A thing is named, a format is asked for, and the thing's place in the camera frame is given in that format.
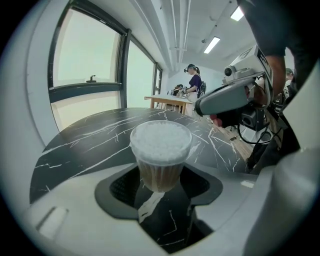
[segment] table leg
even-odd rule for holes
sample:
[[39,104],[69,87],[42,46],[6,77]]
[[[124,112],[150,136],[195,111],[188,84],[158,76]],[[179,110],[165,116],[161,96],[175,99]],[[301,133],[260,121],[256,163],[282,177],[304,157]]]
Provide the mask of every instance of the table leg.
[[155,99],[152,98],[150,103],[150,109],[154,109],[154,108],[155,108]]
[[183,103],[183,106],[182,106],[182,115],[185,115],[185,113],[186,113],[186,105],[187,105],[187,103]]

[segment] cap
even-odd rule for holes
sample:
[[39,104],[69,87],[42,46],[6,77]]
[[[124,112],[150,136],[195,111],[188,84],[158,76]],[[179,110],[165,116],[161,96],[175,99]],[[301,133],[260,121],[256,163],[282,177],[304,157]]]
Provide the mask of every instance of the cap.
[[188,69],[189,69],[189,68],[196,68],[196,66],[193,65],[193,64],[189,64],[189,65],[183,70],[184,73],[188,72]]
[[188,67],[187,67],[187,69],[189,69],[189,68],[195,68],[195,67],[196,67],[196,65],[189,64]]

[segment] woman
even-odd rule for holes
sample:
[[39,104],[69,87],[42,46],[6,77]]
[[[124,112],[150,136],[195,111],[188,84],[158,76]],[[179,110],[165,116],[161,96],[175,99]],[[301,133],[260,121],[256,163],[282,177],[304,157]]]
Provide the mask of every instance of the woman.
[[193,115],[193,111],[195,108],[195,102],[198,99],[198,89],[200,89],[202,81],[200,77],[200,70],[197,66],[193,64],[189,64],[186,69],[188,74],[192,75],[192,78],[189,82],[190,88],[186,90],[186,93],[187,93],[188,100],[193,104],[186,105],[185,113],[186,115],[191,117]]

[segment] purple shirt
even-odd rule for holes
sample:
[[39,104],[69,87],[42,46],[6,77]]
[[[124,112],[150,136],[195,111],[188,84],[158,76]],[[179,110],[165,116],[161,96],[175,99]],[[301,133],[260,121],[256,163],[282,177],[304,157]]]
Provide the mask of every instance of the purple shirt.
[[196,92],[198,92],[198,89],[200,88],[201,83],[202,81],[201,81],[200,75],[195,74],[191,78],[189,85],[190,85],[190,88],[192,88],[193,86],[196,86]]

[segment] window frame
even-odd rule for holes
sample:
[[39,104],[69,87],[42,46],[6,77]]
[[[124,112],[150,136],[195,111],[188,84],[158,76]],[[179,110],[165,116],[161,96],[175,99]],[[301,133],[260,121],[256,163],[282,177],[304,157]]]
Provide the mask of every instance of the window frame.
[[[101,22],[102,24],[120,34],[119,47],[115,64],[115,82],[85,82],[54,87],[53,67],[57,41],[63,21],[65,20],[68,10],[70,9],[87,15],[90,18]],[[146,50],[146,48],[132,35],[131,29],[124,27],[111,15],[88,0],[70,1],[66,5],[58,21],[49,51],[47,79],[50,103],[86,94],[118,91],[121,108],[127,108],[127,69],[130,41],[132,41],[154,63],[152,92],[153,94],[155,94],[155,91],[158,91],[160,94],[163,70],[152,57],[152,55]],[[159,88],[156,88],[157,71],[160,72]]]
[[[161,81],[162,81],[162,72],[163,69],[159,65],[158,62],[155,61],[155,59],[152,57],[152,55],[147,51],[147,49],[142,45],[142,43],[139,42],[139,40],[132,35],[131,41],[153,62],[153,85],[152,85],[152,95],[155,95],[156,91],[160,94],[161,92]],[[159,88],[156,88],[157,84],[157,71],[159,71],[160,81],[159,81]]]

